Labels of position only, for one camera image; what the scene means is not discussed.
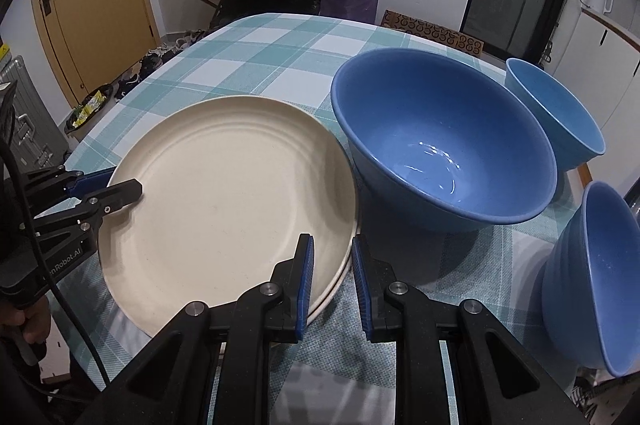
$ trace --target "door frame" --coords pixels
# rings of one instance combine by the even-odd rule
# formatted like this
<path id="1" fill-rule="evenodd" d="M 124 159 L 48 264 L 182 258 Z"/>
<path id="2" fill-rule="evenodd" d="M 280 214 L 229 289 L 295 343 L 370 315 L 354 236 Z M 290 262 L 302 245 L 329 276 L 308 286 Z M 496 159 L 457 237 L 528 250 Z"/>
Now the door frame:
<path id="1" fill-rule="evenodd" d="M 158 32 L 158 26 L 156 25 L 156 18 L 154 17 L 154 12 L 151 8 L 151 0 L 143 0 L 143 2 L 145 5 L 146 18 L 149 21 L 154 41 L 156 42 L 156 46 L 160 46 L 161 38 Z M 58 84 L 60 85 L 62 94 L 65 95 L 66 101 L 68 101 L 69 105 L 74 108 L 84 100 L 84 98 L 76 98 L 76 95 L 74 95 L 71 90 L 71 86 L 66 81 L 65 74 L 58 62 L 56 53 L 49 39 L 49 33 L 47 32 L 47 26 L 44 22 L 44 15 L 42 13 L 40 0 L 31 0 L 31 8 L 33 9 L 33 17 L 36 21 L 36 28 L 38 30 L 38 36 L 40 37 L 40 43 L 42 44 L 42 49 L 44 49 L 47 61 L 49 61 L 49 66 L 53 71 L 56 81 L 58 81 Z"/>

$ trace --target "table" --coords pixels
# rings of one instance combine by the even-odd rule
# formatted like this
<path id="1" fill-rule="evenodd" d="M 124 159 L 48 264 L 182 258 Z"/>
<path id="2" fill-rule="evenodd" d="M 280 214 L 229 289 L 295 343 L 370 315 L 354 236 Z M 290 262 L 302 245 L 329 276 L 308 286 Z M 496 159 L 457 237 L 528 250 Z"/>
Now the table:
<path id="1" fill-rule="evenodd" d="M 346 146 L 332 112 L 332 78 L 351 56 L 383 47 L 445 54 L 504 84 L 503 70 L 412 35 L 332 18 L 262 14 L 229 24 L 154 72 L 101 119 L 66 167 L 88 173 L 117 165 L 166 116 L 201 100 L 237 94 L 290 102 L 316 116 Z M 74 204 L 69 200 L 55 209 Z M 572 386 L 577 366 L 550 344 L 540 309 L 542 266 L 576 209 L 566 176 L 538 217 L 473 233 L 445 235 L 406 226 L 364 189 L 361 206 L 372 254 L 390 262 L 398 278 L 439 301 L 482 301 L 563 388 Z M 113 301 L 97 256 L 68 275 L 60 289 L 113 378 L 149 338 Z M 55 301 L 52 312 L 72 354 L 102 388 L 86 346 Z M 395 345 L 365 340 L 351 273 L 305 339 L 274 348 L 272 356 L 272 424 L 393 423 Z"/>

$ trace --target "white plate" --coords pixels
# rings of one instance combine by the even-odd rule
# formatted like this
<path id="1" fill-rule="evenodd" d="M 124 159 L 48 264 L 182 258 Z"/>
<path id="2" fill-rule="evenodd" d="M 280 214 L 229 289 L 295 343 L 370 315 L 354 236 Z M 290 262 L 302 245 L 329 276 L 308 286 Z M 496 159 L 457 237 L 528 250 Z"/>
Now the white plate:
<path id="1" fill-rule="evenodd" d="M 339 142 L 296 107 L 239 96 L 185 108 L 147 132 L 110 183 L 130 178 L 143 196 L 104 218 L 98 249 L 113 298 L 151 336 L 190 301 L 224 304 L 269 280 L 300 233 L 315 241 L 311 316 L 344 278 L 356 185 Z"/>

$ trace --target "blue bowl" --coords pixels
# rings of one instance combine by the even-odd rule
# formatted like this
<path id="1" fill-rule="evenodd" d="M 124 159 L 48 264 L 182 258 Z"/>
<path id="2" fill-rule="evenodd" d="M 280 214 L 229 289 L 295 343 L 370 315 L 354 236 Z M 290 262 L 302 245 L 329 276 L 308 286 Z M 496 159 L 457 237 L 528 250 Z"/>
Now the blue bowl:
<path id="1" fill-rule="evenodd" d="M 553 197 L 556 161 L 539 123 L 461 62 L 412 49 L 362 53 L 338 69 L 331 101 L 364 182 L 422 227 L 520 223 Z"/>
<path id="2" fill-rule="evenodd" d="M 591 182 L 542 281 L 543 319 L 558 351 L 624 375 L 640 353 L 639 283 L 640 228 L 612 187 Z"/>
<path id="3" fill-rule="evenodd" d="M 554 148 L 559 171 L 575 169 L 604 154 L 604 138 L 593 117 L 551 75 L 523 60 L 507 59 L 504 85 L 540 122 Z"/>

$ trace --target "human hand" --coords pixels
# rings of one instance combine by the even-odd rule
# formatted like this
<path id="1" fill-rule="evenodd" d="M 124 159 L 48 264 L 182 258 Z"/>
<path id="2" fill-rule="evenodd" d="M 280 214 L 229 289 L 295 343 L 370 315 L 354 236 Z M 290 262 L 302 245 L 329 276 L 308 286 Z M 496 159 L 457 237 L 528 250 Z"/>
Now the human hand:
<path id="1" fill-rule="evenodd" d="M 22 326 L 22 336 L 28 344 L 42 344 L 51 331 L 49 300 L 42 297 L 24 310 L 15 309 L 6 300 L 0 300 L 0 325 Z"/>

